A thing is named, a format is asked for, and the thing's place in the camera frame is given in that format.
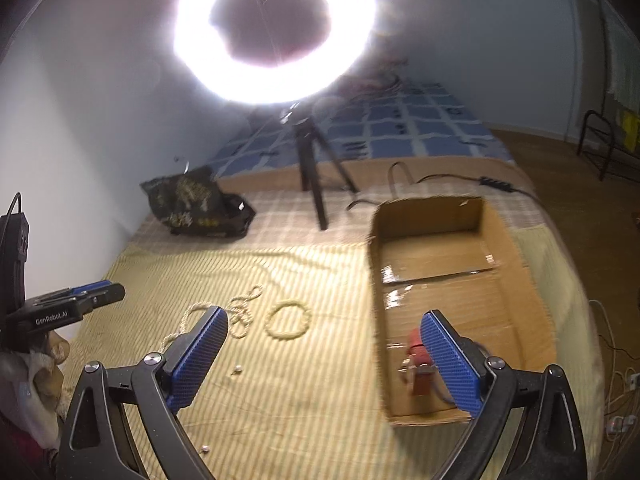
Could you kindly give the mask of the gloved operator hand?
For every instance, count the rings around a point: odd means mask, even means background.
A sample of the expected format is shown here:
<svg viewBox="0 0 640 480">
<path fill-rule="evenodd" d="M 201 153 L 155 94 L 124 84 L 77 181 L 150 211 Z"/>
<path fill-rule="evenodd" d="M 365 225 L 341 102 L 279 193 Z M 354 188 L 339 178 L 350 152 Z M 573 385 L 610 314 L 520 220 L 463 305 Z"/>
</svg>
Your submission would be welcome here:
<svg viewBox="0 0 640 480">
<path fill-rule="evenodd" d="M 60 447 L 60 365 L 69 355 L 70 343 L 57 332 L 46 333 L 41 351 L 1 351 L 1 414 L 45 451 Z"/>
</svg>

